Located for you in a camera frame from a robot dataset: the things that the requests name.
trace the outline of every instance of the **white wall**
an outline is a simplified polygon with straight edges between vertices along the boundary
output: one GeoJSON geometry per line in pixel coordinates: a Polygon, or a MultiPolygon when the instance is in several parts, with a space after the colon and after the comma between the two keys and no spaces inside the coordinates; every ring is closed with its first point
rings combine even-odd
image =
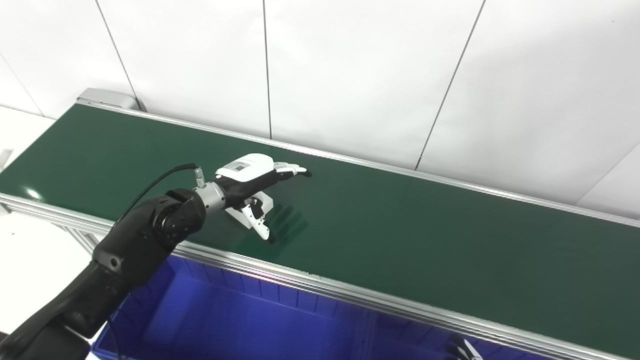
{"type": "Polygon", "coordinates": [[[486,0],[461,58],[481,5],[2,2],[0,105],[55,119],[107,88],[154,113],[638,216],[640,4],[486,0]]]}

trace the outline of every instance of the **black robotic arm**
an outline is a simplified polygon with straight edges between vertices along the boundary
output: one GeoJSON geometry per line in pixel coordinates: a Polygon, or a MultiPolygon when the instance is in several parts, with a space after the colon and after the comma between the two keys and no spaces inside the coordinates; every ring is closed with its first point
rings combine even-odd
{"type": "MultiPolygon", "coordinates": [[[[96,246],[89,265],[0,343],[0,360],[85,359],[90,348],[84,338],[93,337],[131,290],[144,285],[180,242],[202,228],[207,214],[245,206],[255,213],[257,192],[298,173],[310,176],[298,165],[274,163],[263,154],[225,165],[208,182],[193,167],[198,186],[171,190],[127,210],[96,246]]],[[[264,214],[260,217],[265,227],[264,214]]]]}

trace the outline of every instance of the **black cable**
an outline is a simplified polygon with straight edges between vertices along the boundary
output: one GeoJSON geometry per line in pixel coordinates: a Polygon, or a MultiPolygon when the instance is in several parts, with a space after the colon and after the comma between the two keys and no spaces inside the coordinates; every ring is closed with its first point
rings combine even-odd
{"type": "Polygon", "coordinates": [[[113,347],[116,349],[116,356],[118,357],[118,360],[122,360],[122,354],[120,353],[120,346],[118,346],[118,338],[116,337],[116,328],[113,327],[113,322],[111,322],[111,319],[107,319],[107,324],[109,325],[111,339],[113,340],[113,347]]]}
{"type": "Polygon", "coordinates": [[[181,170],[188,170],[188,169],[191,169],[191,168],[198,168],[198,165],[195,165],[194,163],[179,165],[179,166],[176,166],[175,168],[165,172],[164,174],[160,175],[156,180],[154,180],[153,183],[150,183],[144,190],[142,190],[142,192],[140,194],[138,194],[138,196],[135,199],[133,199],[133,201],[131,202],[129,207],[122,213],[122,215],[120,215],[120,218],[118,219],[118,221],[115,222],[115,224],[119,223],[120,220],[122,220],[123,217],[127,216],[127,214],[131,211],[131,209],[133,209],[133,207],[138,203],[138,201],[140,201],[140,199],[142,199],[142,197],[145,196],[145,194],[149,190],[151,190],[151,188],[153,188],[157,183],[162,181],[167,176],[173,174],[174,172],[178,172],[178,171],[181,171],[181,170]]]}

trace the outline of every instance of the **blue bin divider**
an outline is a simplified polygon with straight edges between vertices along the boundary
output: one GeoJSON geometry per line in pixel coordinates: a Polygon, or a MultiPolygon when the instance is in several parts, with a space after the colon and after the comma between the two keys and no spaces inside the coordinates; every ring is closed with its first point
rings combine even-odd
{"type": "MultiPolygon", "coordinates": [[[[442,360],[451,332],[170,257],[92,345],[117,360],[442,360]]],[[[485,360],[546,360],[467,339],[485,360]]]]}

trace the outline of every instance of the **label on robotic hand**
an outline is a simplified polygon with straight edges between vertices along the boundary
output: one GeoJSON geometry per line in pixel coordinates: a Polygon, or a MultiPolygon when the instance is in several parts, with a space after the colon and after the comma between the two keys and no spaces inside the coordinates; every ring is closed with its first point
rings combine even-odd
{"type": "Polygon", "coordinates": [[[247,154],[216,171],[216,175],[245,183],[273,171],[273,159],[265,154],[247,154]]]}
{"type": "Polygon", "coordinates": [[[250,164],[243,163],[242,161],[237,161],[236,160],[236,161],[233,161],[231,163],[226,164],[222,168],[227,168],[227,169],[229,169],[231,171],[238,172],[238,171],[240,171],[240,170],[242,170],[244,168],[248,168],[250,166],[251,166],[250,164]]]}

